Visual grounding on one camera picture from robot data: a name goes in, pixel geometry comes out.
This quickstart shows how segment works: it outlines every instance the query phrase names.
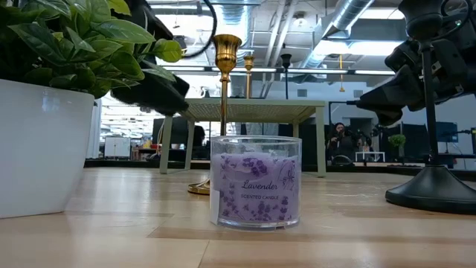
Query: light wood tabletop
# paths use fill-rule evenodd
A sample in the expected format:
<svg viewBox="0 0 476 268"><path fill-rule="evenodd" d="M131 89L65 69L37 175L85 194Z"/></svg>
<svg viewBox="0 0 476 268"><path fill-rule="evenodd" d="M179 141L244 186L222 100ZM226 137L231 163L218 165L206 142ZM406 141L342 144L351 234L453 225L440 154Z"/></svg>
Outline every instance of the light wood tabletop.
<svg viewBox="0 0 476 268"><path fill-rule="evenodd" d="M0 220L0 267L476 267L476 217L385 202L408 176L304 173L298 226L244 232L187 192L208 174L85 169L64 213Z"/></svg>

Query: wooden table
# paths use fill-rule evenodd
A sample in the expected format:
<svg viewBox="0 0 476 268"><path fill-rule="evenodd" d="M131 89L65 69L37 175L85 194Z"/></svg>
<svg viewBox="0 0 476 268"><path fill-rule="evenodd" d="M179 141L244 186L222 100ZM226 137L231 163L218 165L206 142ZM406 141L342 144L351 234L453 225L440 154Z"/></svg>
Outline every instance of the wooden table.
<svg viewBox="0 0 476 268"><path fill-rule="evenodd" d="M212 224L209 197L183 191L209 174L86 168L64 213L0 220L0 267L476 267L475 216L385 202L409 176L303 173L300 224L244 232Z"/></svg>
<svg viewBox="0 0 476 268"><path fill-rule="evenodd" d="M187 99L190 107L182 112L188 121L187 156L185 170L190 169L192 159L193 131L195 122L219 122L220 99L201 98ZM287 123L293 125L293 136L299 137L299 124L315 114L316 123L316 152L318 155L318 176L326 176L326 148L324 135L324 101L320 100L261 100L261 99L228 99L227 122L243 123ZM169 173L167 163L169 159L170 136L172 133L172 117L164 121L162 139L162 155L160 171Z"/></svg>

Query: silver ductwork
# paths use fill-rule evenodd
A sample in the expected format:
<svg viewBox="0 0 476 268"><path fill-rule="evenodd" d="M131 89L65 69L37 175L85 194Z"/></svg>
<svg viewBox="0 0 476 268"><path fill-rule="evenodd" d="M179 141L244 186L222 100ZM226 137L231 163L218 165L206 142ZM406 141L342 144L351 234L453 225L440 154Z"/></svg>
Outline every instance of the silver ductwork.
<svg viewBox="0 0 476 268"><path fill-rule="evenodd" d="M335 6L334 13L319 19L315 28L315 48L300 64L300 68L317 68L326 58L326 55L319 54L318 46L323 37L345 39L350 35L351 27L356 23L363 12L373 3L374 0L339 0ZM290 78L296 83L306 82L309 75L300 75Z"/></svg>
<svg viewBox="0 0 476 268"><path fill-rule="evenodd" d="M227 29L237 29L239 32L231 34L237 35L242 40L241 48L248 48L251 44L251 11L253 7L235 4L226 4L216 9L216 15L219 17L219 29L217 33L230 33ZM238 50L237 66L244 66L247 52ZM231 78L231 96L244 96L246 87L245 76L233 76Z"/></svg>

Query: person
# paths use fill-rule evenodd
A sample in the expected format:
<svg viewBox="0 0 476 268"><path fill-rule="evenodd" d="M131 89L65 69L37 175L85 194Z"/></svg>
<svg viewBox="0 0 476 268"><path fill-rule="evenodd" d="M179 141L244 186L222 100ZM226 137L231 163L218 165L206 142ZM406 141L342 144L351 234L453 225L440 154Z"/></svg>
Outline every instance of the person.
<svg viewBox="0 0 476 268"><path fill-rule="evenodd" d="M331 158L336 156L346 156L349 159L355 158L358 138L351 131L347 130L344 124L336 123L328 139L327 149Z"/></svg>

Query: lavender scented candle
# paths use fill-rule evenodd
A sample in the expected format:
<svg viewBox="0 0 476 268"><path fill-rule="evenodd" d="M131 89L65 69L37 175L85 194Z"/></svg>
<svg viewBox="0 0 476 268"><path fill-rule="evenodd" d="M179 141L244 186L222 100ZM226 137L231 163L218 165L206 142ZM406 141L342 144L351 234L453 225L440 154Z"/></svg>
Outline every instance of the lavender scented candle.
<svg viewBox="0 0 476 268"><path fill-rule="evenodd" d="M299 138L223 136L211 143L213 222L272 228L299 221Z"/></svg>

